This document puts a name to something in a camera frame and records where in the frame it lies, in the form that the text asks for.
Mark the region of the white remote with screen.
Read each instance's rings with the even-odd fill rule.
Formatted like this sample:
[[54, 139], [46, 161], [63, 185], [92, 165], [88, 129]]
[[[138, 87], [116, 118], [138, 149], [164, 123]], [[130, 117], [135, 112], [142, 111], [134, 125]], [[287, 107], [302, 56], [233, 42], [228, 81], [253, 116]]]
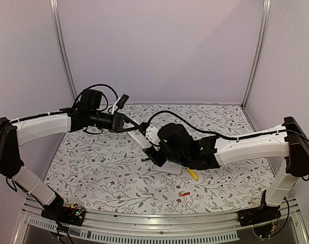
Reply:
[[148, 148], [151, 147], [149, 141], [143, 136], [139, 130], [129, 131], [128, 135], [141, 147]]

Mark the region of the plain white remote control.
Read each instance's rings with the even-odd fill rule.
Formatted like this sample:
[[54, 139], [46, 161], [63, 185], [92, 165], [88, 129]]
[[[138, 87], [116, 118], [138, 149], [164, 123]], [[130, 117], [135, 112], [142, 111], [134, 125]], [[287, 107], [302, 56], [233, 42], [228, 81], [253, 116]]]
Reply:
[[180, 175], [182, 171], [182, 166], [172, 163], [172, 162], [166, 162], [163, 166], [159, 167], [155, 164], [152, 165], [151, 170], [154, 172], [160, 172], [160, 173], [169, 173], [174, 175]]

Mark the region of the yellow handled screwdriver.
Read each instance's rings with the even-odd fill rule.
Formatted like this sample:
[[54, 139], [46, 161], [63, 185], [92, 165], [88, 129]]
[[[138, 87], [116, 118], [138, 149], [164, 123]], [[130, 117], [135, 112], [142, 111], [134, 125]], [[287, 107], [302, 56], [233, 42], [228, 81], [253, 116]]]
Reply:
[[195, 181], [198, 181], [197, 173], [194, 170], [192, 170], [188, 167], [186, 169], [187, 169], [188, 173], [190, 174], [190, 176], [192, 177], [192, 179], [195, 180]]

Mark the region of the red AA battery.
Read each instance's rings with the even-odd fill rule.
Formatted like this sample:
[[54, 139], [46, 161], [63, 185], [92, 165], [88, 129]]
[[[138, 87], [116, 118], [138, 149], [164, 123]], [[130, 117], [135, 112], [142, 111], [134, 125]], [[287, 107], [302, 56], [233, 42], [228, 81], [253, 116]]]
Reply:
[[179, 194], [180, 197], [184, 197], [184, 196], [188, 196], [188, 195], [190, 195], [190, 192], [185, 192], [185, 193]]

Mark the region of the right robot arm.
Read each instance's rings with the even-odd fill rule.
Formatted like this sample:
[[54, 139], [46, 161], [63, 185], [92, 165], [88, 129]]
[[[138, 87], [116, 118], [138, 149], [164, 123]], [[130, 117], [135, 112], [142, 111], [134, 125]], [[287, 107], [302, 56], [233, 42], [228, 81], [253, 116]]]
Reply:
[[274, 214], [299, 178], [309, 175], [309, 140], [293, 117], [273, 128], [227, 137], [207, 132], [207, 137], [195, 140], [184, 125], [170, 123], [157, 129], [142, 123], [139, 131], [150, 147], [144, 149], [151, 161], [161, 167], [167, 161], [193, 170], [220, 168], [234, 162], [280, 157], [282, 165], [271, 186], [262, 195], [255, 218], [265, 222]]

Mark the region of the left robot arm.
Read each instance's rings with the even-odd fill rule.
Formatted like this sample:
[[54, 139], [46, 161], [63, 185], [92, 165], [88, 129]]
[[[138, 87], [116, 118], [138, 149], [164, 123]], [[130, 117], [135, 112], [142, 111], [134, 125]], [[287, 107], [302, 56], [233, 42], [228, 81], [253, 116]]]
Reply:
[[101, 91], [87, 88], [71, 107], [13, 120], [0, 118], [0, 174], [35, 197], [57, 221], [68, 215], [62, 197], [25, 166], [20, 148], [48, 137], [90, 127], [112, 133], [128, 132], [139, 127], [123, 113], [106, 113], [100, 109], [102, 98]]

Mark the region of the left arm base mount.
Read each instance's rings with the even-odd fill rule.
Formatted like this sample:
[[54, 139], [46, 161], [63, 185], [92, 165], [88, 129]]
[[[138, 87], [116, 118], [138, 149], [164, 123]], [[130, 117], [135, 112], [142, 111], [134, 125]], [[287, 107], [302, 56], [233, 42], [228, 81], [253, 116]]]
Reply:
[[41, 217], [65, 224], [82, 226], [85, 218], [85, 208], [78, 204], [65, 206], [61, 203], [45, 205]]

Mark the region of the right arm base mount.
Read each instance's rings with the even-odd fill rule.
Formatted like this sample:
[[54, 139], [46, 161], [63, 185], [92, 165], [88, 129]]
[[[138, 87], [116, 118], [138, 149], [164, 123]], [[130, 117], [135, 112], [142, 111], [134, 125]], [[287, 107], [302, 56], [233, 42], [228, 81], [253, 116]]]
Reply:
[[260, 210], [259, 207], [237, 212], [241, 227], [252, 226], [253, 233], [260, 239], [270, 238], [280, 220], [279, 210]]

